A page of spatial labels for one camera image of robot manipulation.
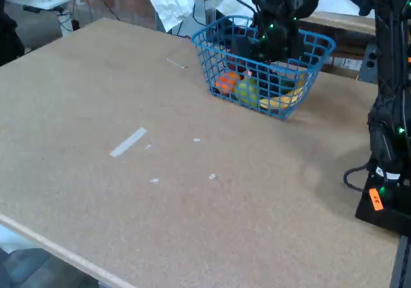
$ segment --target banana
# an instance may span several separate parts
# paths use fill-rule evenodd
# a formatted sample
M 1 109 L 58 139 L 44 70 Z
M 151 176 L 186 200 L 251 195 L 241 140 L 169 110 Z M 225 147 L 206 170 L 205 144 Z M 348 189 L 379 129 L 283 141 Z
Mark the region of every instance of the banana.
M 297 84 L 297 89 L 291 90 L 287 94 L 283 94 L 279 97 L 272 97 L 271 99 L 261 99 L 259 100 L 259 105 L 261 108 L 266 110 L 278 110 L 281 107 L 281 110 L 285 110 L 293 106 L 298 99 L 302 96 L 302 88 L 304 86 L 306 75 L 305 73 L 300 75 L 300 80 Z

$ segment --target wooden tabletop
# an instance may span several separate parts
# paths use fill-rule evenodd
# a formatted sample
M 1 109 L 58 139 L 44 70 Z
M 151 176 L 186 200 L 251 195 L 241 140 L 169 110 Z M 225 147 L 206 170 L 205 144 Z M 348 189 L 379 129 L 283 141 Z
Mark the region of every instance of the wooden tabletop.
M 375 19 L 330 12 L 314 12 L 306 22 L 375 35 Z
M 398 236 L 342 183 L 374 86 L 320 74 L 278 121 L 213 97 L 190 41 L 107 19 L 0 77 L 0 223 L 107 284 L 389 286 Z

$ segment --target orange label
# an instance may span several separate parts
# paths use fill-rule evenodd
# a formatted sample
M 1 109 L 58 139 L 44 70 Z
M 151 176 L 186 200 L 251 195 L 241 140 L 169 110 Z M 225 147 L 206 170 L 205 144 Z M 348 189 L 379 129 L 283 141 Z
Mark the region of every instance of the orange label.
M 375 211 L 380 211 L 384 209 L 383 203 L 381 202 L 380 195 L 377 189 L 370 189 L 370 197 L 372 204 L 374 205 Z

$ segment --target tape strip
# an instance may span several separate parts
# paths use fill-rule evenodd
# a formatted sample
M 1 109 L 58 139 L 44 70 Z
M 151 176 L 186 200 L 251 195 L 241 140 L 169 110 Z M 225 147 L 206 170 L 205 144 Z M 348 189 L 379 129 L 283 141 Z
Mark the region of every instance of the tape strip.
M 144 134 L 147 132 L 146 129 L 140 128 L 134 132 L 128 139 L 122 142 L 116 149 L 110 152 L 110 155 L 114 158 L 122 155 L 129 147 L 133 146 Z

